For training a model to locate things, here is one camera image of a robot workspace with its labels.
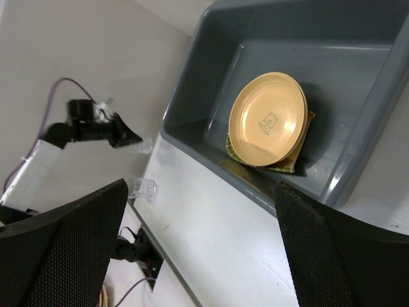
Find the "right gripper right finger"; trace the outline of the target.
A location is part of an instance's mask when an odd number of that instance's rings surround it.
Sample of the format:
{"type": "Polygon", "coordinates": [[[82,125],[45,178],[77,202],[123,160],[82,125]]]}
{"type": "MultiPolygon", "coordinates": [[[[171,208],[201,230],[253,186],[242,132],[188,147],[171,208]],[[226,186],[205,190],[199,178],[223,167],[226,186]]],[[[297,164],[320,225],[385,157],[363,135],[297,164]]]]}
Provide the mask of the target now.
{"type": "Polygon", "coordinates": [[[274,203],[299,306],[408,306],[408,236],[280,182],[274,203]]]}

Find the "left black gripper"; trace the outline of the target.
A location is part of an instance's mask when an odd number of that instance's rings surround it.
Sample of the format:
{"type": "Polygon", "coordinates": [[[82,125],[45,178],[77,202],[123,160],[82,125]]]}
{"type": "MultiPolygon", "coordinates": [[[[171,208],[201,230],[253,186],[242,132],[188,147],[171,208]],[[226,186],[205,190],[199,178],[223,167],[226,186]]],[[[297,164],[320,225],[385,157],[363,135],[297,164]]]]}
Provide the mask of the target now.
{"type": "Polygon", "coordinates": [[[143,138],[133,132],[118,113],[113,114],[109,123],[94,121],[93,103],[88,99],[70,100],[66,104],[69,140],[71,142],[106,140],[113,148],[136,145],[143,138]]]}

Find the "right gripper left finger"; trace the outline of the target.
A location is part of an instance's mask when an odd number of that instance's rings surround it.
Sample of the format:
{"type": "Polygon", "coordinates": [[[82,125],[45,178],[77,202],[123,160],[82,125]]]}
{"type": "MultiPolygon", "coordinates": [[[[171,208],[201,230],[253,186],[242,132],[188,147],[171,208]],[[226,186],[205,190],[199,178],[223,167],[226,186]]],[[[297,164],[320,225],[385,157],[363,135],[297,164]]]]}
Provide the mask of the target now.
{"type": "Polygon", "coordinates": [[[119,179],[1,227],[1,306],[96,306],[127,204],[119,179]]]}

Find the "clear plastic cup front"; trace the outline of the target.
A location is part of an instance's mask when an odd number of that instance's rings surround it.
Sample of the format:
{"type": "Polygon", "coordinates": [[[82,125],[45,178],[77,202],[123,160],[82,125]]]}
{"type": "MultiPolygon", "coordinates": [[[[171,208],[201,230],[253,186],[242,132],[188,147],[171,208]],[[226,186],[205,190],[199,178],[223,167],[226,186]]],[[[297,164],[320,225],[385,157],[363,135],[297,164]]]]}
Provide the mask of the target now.
{"type": "Polygon", "coordinates": [[[157,193],[157,183],[154,180],[129,175],[125,178],[128,185],[128,199],[144,198],[152,200],[157,193]]]}

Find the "clear plastic cup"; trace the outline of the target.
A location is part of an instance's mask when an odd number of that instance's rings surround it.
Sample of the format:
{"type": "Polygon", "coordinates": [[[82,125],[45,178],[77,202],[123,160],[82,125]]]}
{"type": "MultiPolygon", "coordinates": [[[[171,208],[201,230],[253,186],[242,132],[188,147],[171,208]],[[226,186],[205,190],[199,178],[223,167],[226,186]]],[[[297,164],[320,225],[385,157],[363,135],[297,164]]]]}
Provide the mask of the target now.
{"type": "Polygon", "coordinates": [[[125,178],[128,185],[128,199],[144,198],[152,200],[157,193],[157,183],[154,180],[129,175],[125,178]]]}
{"type": "Polygon", "coordinates": [[[142,141],[136,144],[138,154],[149,155],[153,151],[153,139],[151,136],[143,136],[142,141]]]}

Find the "woven bamboo tray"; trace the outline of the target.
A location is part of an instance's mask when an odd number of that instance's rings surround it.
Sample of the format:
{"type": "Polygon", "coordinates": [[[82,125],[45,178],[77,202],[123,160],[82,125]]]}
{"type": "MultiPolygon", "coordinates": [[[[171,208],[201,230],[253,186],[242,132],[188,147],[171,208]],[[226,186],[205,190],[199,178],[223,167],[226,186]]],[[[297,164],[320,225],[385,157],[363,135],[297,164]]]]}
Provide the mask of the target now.
{"type": "Polygon", "coordinates": [[[267,166],[255,166],[255,165],[248,164],[248,163],[244,162],[241,158],[239,158],[239,156],[236,154],[235,150],[233,149],[229,134],[227,134],[227,136],[226,136],[226,145],[225,145],[226,152],[230,156],[230,158],[232,158],[234,161],[239,162],[240,164],[243,164],[243,165],[246,165],[246,166],[250,166],[250,167],[253,167],[253,168],[259,168],[259,169],[263,169],[263,170],[267,170],[267,171],[276,171],[276,172],[280,172],[280,173],[293,174],[295,172],[295,164],[296,164],[296,161],[298,159],[298,155],[301,152],[304,141],[306,139],[308,128],[309,128],[309,126],[311,124],[311,121],[312,121],[312,119],[314,117],[315,117],[315,114],[312,111],[308,111],[306,129],[305,129],[305,132],[304,132],[303,136],[300,138],[299,144],[295,147],[295,149],[285,159],[283,159],[283,160],[281,160],[279,162],[276,162],[274,164],[270,164],[270,165],[267,165],[267,166]]]}

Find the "tan plastic plate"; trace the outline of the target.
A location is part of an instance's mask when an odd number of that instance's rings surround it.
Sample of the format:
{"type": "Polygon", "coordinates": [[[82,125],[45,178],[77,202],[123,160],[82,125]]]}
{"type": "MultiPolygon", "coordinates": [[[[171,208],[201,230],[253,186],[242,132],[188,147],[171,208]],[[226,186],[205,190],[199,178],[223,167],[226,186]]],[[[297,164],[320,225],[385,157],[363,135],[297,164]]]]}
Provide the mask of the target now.
{"type": "Polygon", "coordinates": [[[288,158],[294,160],[294,159],[296,159],[296,156],[299,154],[299,151],[301,149],[302,143],[303,143],[304,138],[305,138],[305,134],[306,134],[306,131],[307,131],[307,124],[309,123],[309,120],[308,120],[309,110],[308,110],[308,106],[307,106],[307,100],[306,100],[306,97],[305,97],[305,94],[304,94],[304,91],[303,91],[301,85],[299,85],[299,83],[294,78],[290,77],[290,79],[297,85],[298,89],[300,90],[301,96],[302,96],[303,101],[304,101],[304,109],[305,109],[305,116],[304,116],[304,121],[303,121],[303,124],[302,124],[302,130],[301,130],[300,135],[299,135],[299,137],[297,139],[297,143],[296,143],[294,149],[288,155],[288,158]]]}
{"type": "Polygon", "coordinates": [[[228,134],[244,162],[267,166],[294,149],[305,116],[304,101],[291,76],[269,72],[238,94],[228,121],[228,134]]]}

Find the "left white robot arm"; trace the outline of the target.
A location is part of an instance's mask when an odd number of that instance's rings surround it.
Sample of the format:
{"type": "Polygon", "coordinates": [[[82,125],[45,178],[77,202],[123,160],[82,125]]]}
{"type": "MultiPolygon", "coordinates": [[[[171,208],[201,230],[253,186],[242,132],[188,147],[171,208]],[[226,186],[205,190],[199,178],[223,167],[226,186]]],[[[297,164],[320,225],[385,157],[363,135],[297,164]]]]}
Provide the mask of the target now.
{"type": "Polygon", "coordinates": [[[1,197],[1,225],[31,217],[27,211],[36,190],[44,181],[67,143],[107,141],[113,148],[141,144],[118,113],[92,100],[67,103],[67,119],[54,123],[40,134],[33,151],[23,161],[12,183],[1,197]]]}

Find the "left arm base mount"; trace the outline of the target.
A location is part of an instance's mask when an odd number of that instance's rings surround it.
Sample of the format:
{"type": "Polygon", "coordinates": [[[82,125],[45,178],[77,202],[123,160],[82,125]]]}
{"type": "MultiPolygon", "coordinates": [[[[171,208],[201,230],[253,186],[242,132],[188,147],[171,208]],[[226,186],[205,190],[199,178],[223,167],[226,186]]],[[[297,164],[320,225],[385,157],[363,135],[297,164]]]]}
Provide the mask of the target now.
{"type": "Polygon", "coordinates": [[[111,258],[137,264],[145,278],[153,278],[148,282],[152,290],[164,262],[142,226],[136,231],[129,226],[120,229],[111,258]]]}

